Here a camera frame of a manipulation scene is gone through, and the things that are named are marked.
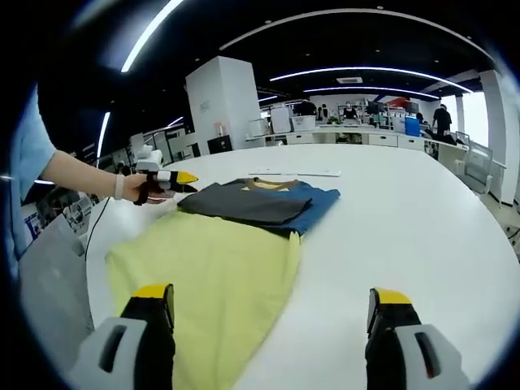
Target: air vent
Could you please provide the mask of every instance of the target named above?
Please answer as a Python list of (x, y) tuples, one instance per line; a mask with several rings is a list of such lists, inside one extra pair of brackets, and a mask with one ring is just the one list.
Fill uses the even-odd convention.
[(343, 77), (336, 80), (338, 80), (340, 84), (361, 84), (363, 82), (361, 77)]

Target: person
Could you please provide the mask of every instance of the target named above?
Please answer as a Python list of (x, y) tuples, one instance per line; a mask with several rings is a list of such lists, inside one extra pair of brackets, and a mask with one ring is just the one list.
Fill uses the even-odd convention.
[(437, 136), (443, 137), (446, 132), (449, 132), (449, 125), (452, 123), (452, 117), (448, 112), (448, 109), (444, 104), (435, 110), (433, 114), (433, 124), (431, 128), (434, 128), (437, 122)]
[(296, 116), (307, 116), (307, 115), (316, 115), (316, 106), (314, 103), (310, 102), (307, 99), (303, 99), (300, 103), (294, 106), (292, 110), (294, 115)]
[(345, 105), (346, 105), (346, 107), (343, 109), (343, 116), (344, 116), (344, 118), (345, 119), (357, 119), (358, 118), (358, 113), (352, 107), (352, 103), (351, 102), (346, 102)]
[[(18, 279), (18, 261), (27, 245), (24, 238), (24, 219), (21, 204), (38, 178), (73, 191), (95, 193), (104, 197), (115, 194), (117, 175), (102, 171), (81, 162), (71, 155), (57, 150), (50, 142), (37, 104), (37, 92), (32, 93), (18, 128), (11, 139), (8, 172), (1, 180), (7, 184), (7, 210), (5, 223), (6, 256), (11, 276)], [(126, 176), (123, 181), (123, 199), (136, 202), (139, 188), (146, 182), (146, 175)], [(150, 203), (164, 202), (171, 197), (165, 193), (149, 193)]]

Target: blue t-shirt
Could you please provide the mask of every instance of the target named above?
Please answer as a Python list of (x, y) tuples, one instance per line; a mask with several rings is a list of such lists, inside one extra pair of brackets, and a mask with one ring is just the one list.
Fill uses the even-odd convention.
[(28, 100), (24, 114), (11, 140), (9, 171), (2, 179), (9, 182), (6, 202), (6, 252), (13, 278), (18, 278), (18, 261), (27, 249), (22, 217), (22, 201), (56, 152), (38, 110), (37, 90)]
[(281, 225), (257, 225), (261, 228), (266, 228), (272, 232), (287, 232), (287, 231), (296, 231), (300, 236), (303, 236), (310, 228), (312, 228), (331, 208), (331, 206), (338, 200), (340, 197), (340, 192), (337, 189), (332, 189), (329, 191), (324, 191), (320, 188), (315, 188), (310, 184), (307, 184), (304, 181), (297, 181), (296, 184), (291, 184), (284, 188), (284, 190), (276, 190), (276, 189), (264, 189), (264, 188), (255, 188), (254, 185), (251, 185), (256, 179), (253, 180), (235, 180), (226, 185), (237, 185), (243, 184), (247, 185), (249, 182), (248, 188), (253, 191), (259, 191), (262, 193), (269, 193), (273, 196), (278, 197), (288, 197), (291, 199), (306, 199), (311, 198), (310, 204), (296, 217), (290, 219), (288, 222), (283, 223)]

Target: light blue sleeve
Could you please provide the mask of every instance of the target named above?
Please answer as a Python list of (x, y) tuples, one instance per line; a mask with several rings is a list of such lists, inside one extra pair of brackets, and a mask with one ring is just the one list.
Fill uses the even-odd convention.
[(34, 185), (34, 180), (45, 170), (56, 152), (38, 110), (36, 90), (28, 102), (18, 131), (20, 132), (20, 145), (16, 174), (19, 178), (20, 196), (25, 199), (29, 189)]

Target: blue bin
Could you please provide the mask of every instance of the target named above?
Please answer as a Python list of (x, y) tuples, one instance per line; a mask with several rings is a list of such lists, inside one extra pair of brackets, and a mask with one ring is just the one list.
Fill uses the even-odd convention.
[(419, 119), (405, 118), (405, 133), (407, 136), (420, 137), (421, 127), (419, 126)]

